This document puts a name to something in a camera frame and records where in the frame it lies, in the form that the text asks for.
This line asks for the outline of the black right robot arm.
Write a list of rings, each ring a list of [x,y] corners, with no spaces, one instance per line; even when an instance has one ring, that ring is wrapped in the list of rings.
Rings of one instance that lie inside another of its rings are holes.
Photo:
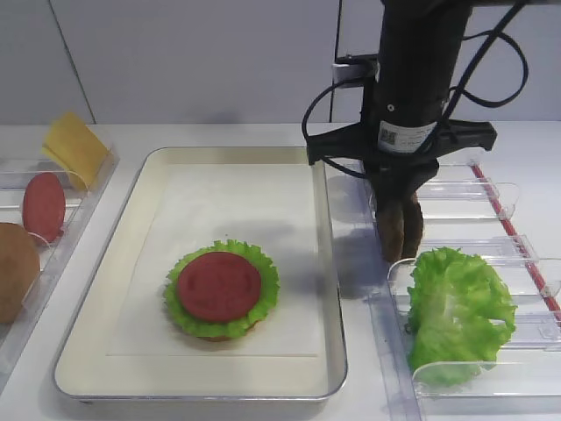
[[[416,192],[437,174],[449,153],[493,148],[488,123],[444,115],[465,27],[469,1],[386,1],[375,55],[355,56],[365,72],[349,79],[363,88],[358,123],[305,134],[309,163],[336,158],[361,161],[369,181],[383,259],[415,257],[423,236]]]

